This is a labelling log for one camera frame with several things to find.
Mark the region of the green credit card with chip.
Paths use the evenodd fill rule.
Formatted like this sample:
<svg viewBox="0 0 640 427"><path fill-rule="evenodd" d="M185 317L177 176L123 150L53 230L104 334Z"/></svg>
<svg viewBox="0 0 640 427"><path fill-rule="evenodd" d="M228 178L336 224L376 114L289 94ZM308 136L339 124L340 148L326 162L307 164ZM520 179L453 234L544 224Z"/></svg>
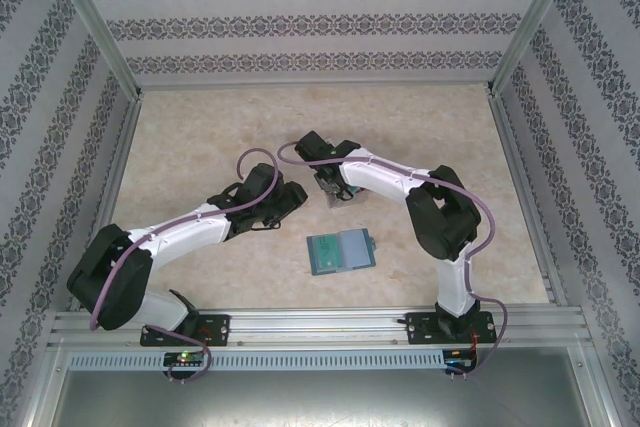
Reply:
<svg viewBox="0 0 640 427"><path fill-rule="evenodd" d="M338 237L334 234L312 238L314 265L318 274L335 272L342 264Z"/></svg>

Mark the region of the blue card holder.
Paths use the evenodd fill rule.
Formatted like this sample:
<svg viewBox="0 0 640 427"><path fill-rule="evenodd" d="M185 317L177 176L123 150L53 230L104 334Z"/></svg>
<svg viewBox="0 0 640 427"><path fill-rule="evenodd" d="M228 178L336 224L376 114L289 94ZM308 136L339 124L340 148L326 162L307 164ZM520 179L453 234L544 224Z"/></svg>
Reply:
<svg viewBox="0 0 640 427"><path fill-rule="evenodd" d="M333 234L338 237L342 264L335 272L331 273L318 274L316 272L312 246L313 237L331 234L315 235L307 238L311 273L314 276L350 272L376 266L374 255L376 249L375 241L369 235L369 231L366 228L341 231Z"/></svg>

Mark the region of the small circuit board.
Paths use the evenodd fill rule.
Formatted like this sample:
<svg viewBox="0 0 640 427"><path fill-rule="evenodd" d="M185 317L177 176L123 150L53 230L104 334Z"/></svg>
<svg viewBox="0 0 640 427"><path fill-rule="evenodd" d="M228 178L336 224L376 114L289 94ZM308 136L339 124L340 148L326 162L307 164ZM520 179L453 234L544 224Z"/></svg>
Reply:
<svg viewBox="0 0 640 427"><path fill-rule="evenodd" d="M164 355L163 366L200 368L204 365L206 356L200 352L168 352Z"/></svg>
<svg viewBox="0 0 640 427"><path fill-rule="evenodd" d="M476 349L444 350L444 362L458 369L473 369L478 360Z"/></svg>

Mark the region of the grey metal sheet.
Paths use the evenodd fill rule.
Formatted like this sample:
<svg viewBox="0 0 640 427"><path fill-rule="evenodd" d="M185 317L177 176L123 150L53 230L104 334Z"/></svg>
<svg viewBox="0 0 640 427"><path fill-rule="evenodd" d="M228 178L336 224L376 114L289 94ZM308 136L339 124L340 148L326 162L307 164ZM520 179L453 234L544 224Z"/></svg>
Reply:
<svg viewBox="0 0 640 427"><path fill-rule="evenodd" d="M434 371L73 372L54 427L590 427L573 386Z"/></svg>

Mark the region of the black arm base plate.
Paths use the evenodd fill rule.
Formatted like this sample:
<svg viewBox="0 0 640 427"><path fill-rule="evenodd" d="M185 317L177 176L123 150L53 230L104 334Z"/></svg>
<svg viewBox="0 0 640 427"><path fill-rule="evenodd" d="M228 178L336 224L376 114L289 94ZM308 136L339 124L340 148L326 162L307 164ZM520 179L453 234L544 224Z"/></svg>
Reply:
<svg viewBox="0 0 640 427"><path fill-rule="evenodd" d="M188 340L144 327L140 335L140 345L143 347L183 347L194 346L192 340L195 340L208 347L224 347L228 343L230 320L228 315L222 314L188 315L174 331L175 334L188 337Z"/></svg>
<svg viewBox="0 0 640 427"><path fill-rule="evenodd" d="M480 311L473 317L454 319L436 312L409 312L403 323L411 345L491 344L497 340L493 316Z"/></svg>

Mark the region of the aluminium mounting rail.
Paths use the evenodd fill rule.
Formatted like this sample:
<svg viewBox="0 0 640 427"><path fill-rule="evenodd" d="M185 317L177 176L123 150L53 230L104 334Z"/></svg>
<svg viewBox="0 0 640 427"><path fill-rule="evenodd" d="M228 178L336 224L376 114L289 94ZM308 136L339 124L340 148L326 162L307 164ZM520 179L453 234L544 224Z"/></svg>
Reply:
<svg viewBox="0 0 640 427"><path fill-rule="evenodd" d="M346 350L407 346L405 315L417 307L347 309L231 309L227 348L237 350ZM497 308L489 308L500 345L515 347L573 347L593 341L579 307L553 304L512 305L503 321ZM118 330L91 331L89 316L63 312L54 317L46 347L69 350L133 350L142 327L129 323Z"/></svg>

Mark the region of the aluminium frame side rail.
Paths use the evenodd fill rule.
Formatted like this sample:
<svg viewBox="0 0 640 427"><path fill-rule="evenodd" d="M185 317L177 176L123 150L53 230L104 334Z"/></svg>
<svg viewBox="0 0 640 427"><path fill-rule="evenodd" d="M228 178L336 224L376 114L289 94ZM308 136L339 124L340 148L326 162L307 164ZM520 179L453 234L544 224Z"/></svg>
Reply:
<svg viewBox="0 0 640 427"><path fill-rule="evenodd" d="M506 162L518 197L519 205L527 227L532 248L538 263L538 267L545 285L545 291L550 302L557 306L568 306L562 287L558 270L553 260L542 222L539 218L534 201L533 191L530 188L525 172L525 166L519 155L516 139L508 122L504 106L499 98L488 95L488 103L496 125L500 143L502 145Z"/></svg>
<svg viewBox="0 0 640 427"><path fill-rule="evenodd" d="M102 184L98 210L79 259L82 259L99 230L112 219L143 100L144 94L140 93L136 100L130 102L126 115L122 119L116 143L105 171L106 177Z"/></svg>

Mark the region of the aluminium frame corner post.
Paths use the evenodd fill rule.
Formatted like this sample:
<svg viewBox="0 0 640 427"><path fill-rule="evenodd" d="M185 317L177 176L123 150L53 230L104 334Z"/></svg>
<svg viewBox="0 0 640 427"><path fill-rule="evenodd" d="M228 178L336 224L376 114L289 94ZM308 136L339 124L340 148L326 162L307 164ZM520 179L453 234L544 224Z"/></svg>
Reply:
<svg viewBox="0 0 640 427"><path fill-rule="evenodd" d="M496 98L504 89L507 81L511 77L512 71L516 68L552 3L553 0L531 1L522 21L515 31L514 37L510 41L496 68L494 76L487 84L488 93L491 97Z"/></svg>
<svg viewBox="0 0 640 427"><path fill-rule="evenodd" d="M117 78L129 99L137 99L141 87L124 55L119 49L107 22L104 20L94 0L71 0L89 33L95 40L100 52L105 57L111 71Z"/></svg>

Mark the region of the aluminium frame leg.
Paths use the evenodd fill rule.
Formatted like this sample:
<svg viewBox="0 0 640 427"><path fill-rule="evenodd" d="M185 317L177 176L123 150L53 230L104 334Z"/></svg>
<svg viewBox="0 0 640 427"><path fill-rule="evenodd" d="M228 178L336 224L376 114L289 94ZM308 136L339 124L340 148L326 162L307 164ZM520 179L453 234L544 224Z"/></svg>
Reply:
<svg viewBox="0 0 640 427"><path fill-rule="evenodd" d="M52 427L69 365L62 347L47 349L16 427Z"/></svg>
<svg viewBox="0 0 640 427"><path fill-rule="evenodd" d="M573 373L590 427L623 427L594 347L568 347Z"/></svg>

